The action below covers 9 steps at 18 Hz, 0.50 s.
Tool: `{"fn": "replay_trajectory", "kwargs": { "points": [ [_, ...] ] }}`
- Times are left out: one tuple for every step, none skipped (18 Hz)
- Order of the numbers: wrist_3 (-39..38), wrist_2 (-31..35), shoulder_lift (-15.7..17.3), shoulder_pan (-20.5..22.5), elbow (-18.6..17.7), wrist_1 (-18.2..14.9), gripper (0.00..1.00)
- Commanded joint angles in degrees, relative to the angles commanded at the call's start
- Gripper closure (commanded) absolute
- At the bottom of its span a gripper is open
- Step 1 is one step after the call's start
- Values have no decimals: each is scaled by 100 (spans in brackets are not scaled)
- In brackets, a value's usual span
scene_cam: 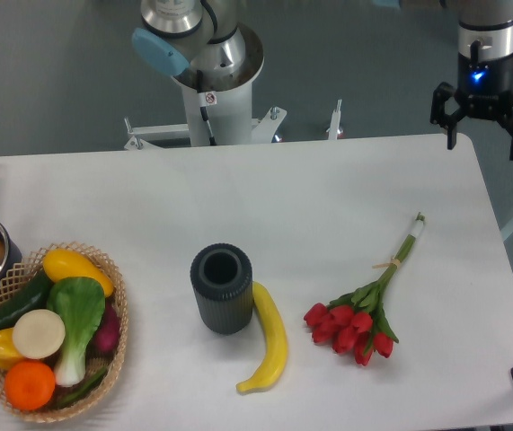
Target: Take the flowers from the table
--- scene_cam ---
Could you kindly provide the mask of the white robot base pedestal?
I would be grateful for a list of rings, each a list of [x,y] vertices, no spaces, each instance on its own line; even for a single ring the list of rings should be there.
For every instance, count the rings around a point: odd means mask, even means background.
[[[287,111],[273,105],[261,117],[252,115],[254,78],[232,90],[200,92],[181,87],[186,121],[182,124],[133,127],[124,119],[126,150],[154,149],[186,139],[192,147],[279,143]]]

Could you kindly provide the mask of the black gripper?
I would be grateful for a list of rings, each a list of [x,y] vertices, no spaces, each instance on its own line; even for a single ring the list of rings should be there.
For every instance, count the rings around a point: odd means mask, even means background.
[[[447,103],[456,108],[447,112]],[[458,55],[457,89],[442,82],[434,90],[430,123],[440,126],[447,136],[447,149],[457,141],[457,125],[464,117],[499,121],[510,136],[509,159],[513,161],[513,54],[473,65]]]

